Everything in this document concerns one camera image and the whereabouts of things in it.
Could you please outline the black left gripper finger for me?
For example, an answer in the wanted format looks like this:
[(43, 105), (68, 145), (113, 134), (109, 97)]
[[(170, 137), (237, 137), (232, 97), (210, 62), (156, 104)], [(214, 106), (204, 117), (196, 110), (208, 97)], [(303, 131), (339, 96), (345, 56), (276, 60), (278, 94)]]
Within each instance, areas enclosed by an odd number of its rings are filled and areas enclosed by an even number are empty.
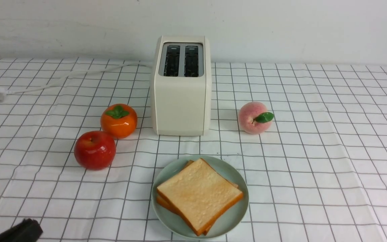
[(0, 242), (37, 242), (43, 230), (37, 220), (25, 218), (19, 224), (0, 233)]

